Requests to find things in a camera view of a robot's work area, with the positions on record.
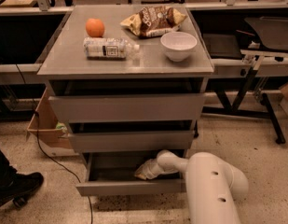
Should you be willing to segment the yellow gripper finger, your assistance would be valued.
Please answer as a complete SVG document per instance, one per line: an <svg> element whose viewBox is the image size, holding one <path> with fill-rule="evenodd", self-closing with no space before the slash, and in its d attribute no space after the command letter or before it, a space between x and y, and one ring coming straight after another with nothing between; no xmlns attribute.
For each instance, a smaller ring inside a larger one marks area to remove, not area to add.
<svg viewBox="0 0 288 224"><path fill-rule="evenodd" d="M150 172L148 170L148 166L143 164L141 165L134 173L136 178L147 180L150 178Z"/></svg>

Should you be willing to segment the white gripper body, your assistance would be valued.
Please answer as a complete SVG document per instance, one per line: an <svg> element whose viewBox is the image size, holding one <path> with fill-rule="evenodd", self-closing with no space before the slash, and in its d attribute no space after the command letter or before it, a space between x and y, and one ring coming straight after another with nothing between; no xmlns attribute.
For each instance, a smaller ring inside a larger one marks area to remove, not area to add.
<svg viewBox="0 0 288 224"><path fill-rule="evenodd" d="M173 173L173 169L164 169L158 164L156 159L149 160L147 162L147 167L146 167L147 178L156 178L159 175L168 175L172 173Z"/></svg>

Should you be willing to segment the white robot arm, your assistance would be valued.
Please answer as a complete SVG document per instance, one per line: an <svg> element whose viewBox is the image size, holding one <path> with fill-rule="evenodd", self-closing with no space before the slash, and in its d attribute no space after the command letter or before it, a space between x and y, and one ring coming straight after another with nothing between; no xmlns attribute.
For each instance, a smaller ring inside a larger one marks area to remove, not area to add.
<svg viewBox="0 0 288 224"><path fill-rule="evenodd" d="M243 171L208 152L185 159L162 150L134 175L151 180L174 173L185 176L191 224L241 224L234 201L244 199L248 193L249 183Z"/></svg>

